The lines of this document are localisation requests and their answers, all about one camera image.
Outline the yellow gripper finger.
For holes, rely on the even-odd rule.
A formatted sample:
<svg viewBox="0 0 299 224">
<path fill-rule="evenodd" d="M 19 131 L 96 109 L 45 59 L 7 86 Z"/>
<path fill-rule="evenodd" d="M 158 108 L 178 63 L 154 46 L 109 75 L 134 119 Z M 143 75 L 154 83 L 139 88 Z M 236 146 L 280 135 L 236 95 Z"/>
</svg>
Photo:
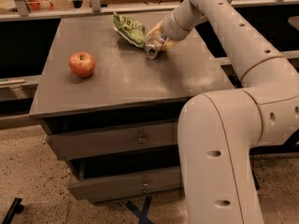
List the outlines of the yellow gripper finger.
<svg viewBox="0 0 299 224">
<path fill-rule="evenodd" d="M 177 43 L 178 43 L 177 41 L 173 41 L 173 40 L 167 38 L 161 47 L 161 51 L 169 50 L 169 49 L 173 48 Z"/>
<path fill-rule="evenodd" d="M 163 28 L 163 22 L 159 21 L 146 35 L 146 42 L 159 42 L 159 43 L 163 43 L 164 42 L 164 38 L 163 38 L 163 34 L 164 34 L 164 28 Z"/>
</svg>

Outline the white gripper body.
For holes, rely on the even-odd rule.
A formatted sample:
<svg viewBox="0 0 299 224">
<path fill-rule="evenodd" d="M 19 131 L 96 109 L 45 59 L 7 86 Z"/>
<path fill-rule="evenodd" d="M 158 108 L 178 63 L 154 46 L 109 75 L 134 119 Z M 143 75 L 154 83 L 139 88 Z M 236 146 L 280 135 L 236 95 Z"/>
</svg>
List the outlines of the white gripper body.
<svg viewBox="0 0 299 224">
<path fill-rule="evenodd" d="M 173 11 L 163 20 L 164 34 L 172 41 L 184 40 L 194 26 L 193 16 Z"/>
</svg>

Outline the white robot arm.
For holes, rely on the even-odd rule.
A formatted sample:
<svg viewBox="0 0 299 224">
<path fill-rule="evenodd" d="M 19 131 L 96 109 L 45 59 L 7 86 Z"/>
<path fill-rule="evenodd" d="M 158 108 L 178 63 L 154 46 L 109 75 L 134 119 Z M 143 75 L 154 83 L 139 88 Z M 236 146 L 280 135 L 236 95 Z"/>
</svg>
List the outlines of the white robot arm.
<svg viewBox="0 0 299 224">
<path fill-rule="evenodd" d="M 299 74 L 231 5 L 184 0 L 147 40 L 151 58 L 209 21 L 241 88 L 190 99 L 179 115 L 178 151 L 190 224 L 263 224 L 249 161 L 253 147 L 283 144 L 299 129 Z"/>
</svg>

